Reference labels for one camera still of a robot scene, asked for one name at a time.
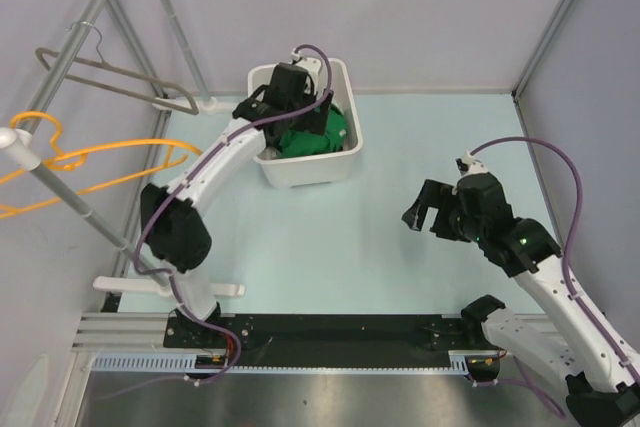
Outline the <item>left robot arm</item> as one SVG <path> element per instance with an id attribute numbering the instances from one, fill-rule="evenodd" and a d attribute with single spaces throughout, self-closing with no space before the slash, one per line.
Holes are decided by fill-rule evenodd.
<path id="1" fill-rule="evenodd" d="M 299 121 L 329 110 L 330 62 L 300 57 L 278 63 L 268 83 L 257 87 L 232 112 L 220 137 L 180 176 L 167 185 L 144 187 L 141 199 L 140 251 L 148 245 L 168 275 L 178 309 L 189 318 L 186 334 L 197 345 L 214 344 L 221 323 L 219 302 L 197 268 L 209 255 L 212 238 L 204 214 L 223 185 L 253 157 Z"/>

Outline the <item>green tank top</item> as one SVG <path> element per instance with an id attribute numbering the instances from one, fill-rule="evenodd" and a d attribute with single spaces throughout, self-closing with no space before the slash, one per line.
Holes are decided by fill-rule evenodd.
<path id="1" fill-rule="evenodd" d="M 279 157 L 283 159 L 323 155 L 339 152 L 349 133 L 348 124 L 341 110 L 331 105 L 323 134 L 289 130 L 277 147 Z"/>

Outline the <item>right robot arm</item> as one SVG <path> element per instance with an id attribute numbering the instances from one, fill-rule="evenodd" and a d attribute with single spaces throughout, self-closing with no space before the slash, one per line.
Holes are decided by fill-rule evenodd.
<path id="1" fill-rule="evenodd" d="M 473 348 L 490 343 L 511 352 L 564 394 L 582 426 L 638 425 L 639 353 L 576 277 L 562 270 L 566 257 L 545 227 L 515 216 L 490 173 L 467 174 L 454 185 L 426 180 L 402 220 L 419 231 L 429 209 L 437 212 L 432 233 L 476 244 L 539 305 L 562 338 L 548 338 L 485 295 L 462 311 L 463 340 Z"/>

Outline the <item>yellow plastic hanger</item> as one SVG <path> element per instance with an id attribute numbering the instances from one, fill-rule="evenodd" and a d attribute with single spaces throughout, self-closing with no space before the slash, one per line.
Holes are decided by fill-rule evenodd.
<path id="1" fill-rule="evenodd" d="M 158 138 L 142 138 L 131 139 L 103 144 L 96 144 L 72 151 L 64 151 L 58 141 L 64 133 L 61 122 L 54 116 L 36 111 L 26 111 L 16 114 L 9 122 L 9 127 L 16 130 L 19 135 L 23 135 L 27 144 L 30 143 L 30 134 L 24 129 L 19 129 L 18 125 L 26 120 L 45 120 L 51 123 L 55 130 L 49 138 L 49 147 L 54 153 L 53 157 L 46 158 L 44 166 L 53 172 L 73 172 L 83 166 L 89 159 L 91 154 L 137 147 L 165 147 L 166 154 L 160 164 L 152 165 L 149 168 L 138 170 L 137 172 L 121 176 L 106 182 L 98 183 L 93 186 L 76 191 L 77 195 L 86 195 L 98 192 L 107 188 L 115 187 L 126 182 L 142 179 L 143 177 L 155 174 L 157 172 L 167 170 L 172 167 L 182 165 L 186 162 L 190 155 L 199 156 L 202 151 L 196 146 L 184 141 L 175 139 L 158 139 Z"/>

